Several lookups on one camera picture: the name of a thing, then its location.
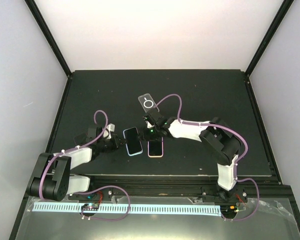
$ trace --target white linear rail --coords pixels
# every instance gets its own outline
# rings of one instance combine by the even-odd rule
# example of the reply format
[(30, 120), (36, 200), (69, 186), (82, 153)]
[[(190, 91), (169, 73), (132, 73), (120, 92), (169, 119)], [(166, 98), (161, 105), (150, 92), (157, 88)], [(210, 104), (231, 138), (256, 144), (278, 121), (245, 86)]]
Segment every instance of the white linear rail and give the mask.
[[(35, 202), (33, 212), (79, 213), (84, 203), (76, 202)], [(128, 204), (101, 203), (99, 209), (85, 210), (84, 213), (124, 214)], [(166, 205), (131, 204), (129, 214), (166, 214), (166, 215), (207, 215), (221, 216), (220, 206), (213, 205)]]

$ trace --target white panel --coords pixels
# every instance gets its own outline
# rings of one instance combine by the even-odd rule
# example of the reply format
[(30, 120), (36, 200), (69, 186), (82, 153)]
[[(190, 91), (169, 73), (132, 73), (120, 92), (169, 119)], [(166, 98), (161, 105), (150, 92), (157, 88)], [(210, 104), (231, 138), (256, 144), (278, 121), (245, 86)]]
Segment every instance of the white panel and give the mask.
[(9, 239), (66, 80), (26, 3), (0, 0), (0, 240)]
[(72, 71), (245, 71), (282, 0), (36, 2)]
[(294, 1), (251, 75), (284, 184), (300, 210), (300, 1)]

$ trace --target smartphone screen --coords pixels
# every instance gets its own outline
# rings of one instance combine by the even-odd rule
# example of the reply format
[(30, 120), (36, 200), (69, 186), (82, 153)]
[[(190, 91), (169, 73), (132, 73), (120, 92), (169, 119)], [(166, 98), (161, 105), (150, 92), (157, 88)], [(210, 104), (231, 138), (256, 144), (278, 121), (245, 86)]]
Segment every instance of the smartphone screen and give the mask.
[(148, 141), (148, 156), (150, 158), (161, 158), (164, 155), (164, 139), (161, 141)]
[(124, 130), (123, 136), (126, 139), (125, 147), (129, 156), (134, 156), (143, 152), (142, 145), (138, 137), (138, 130), (136, 127)]

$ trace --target gray wall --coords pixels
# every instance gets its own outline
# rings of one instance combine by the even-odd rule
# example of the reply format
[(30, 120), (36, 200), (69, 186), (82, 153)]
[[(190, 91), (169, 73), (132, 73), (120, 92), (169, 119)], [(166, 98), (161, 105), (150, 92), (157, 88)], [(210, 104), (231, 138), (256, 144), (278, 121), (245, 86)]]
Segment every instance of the gray wall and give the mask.
[(0, 0), (1, 240), (9, 238), (65, 84), (66, 76), (25, 2)]
[(300, 0), (294, 1), (251, 82), (284, 184), (300, 209)]

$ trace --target smartphone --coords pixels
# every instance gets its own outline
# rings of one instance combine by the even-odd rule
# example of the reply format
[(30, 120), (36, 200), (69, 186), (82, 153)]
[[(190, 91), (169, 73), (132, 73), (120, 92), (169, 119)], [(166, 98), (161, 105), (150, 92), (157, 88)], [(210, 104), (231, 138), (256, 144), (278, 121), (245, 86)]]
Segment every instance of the smartphone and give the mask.
[(126, 139), (125, 147), (129, 156), (143, 153), (142, 145), (138, 136), (138, 130), (136, 127), (124, 130), (123, 136)]
[(150, 158), (161, 158), (164, 155), (164, 138), (161, 141), (148, 141), (148, 156)]

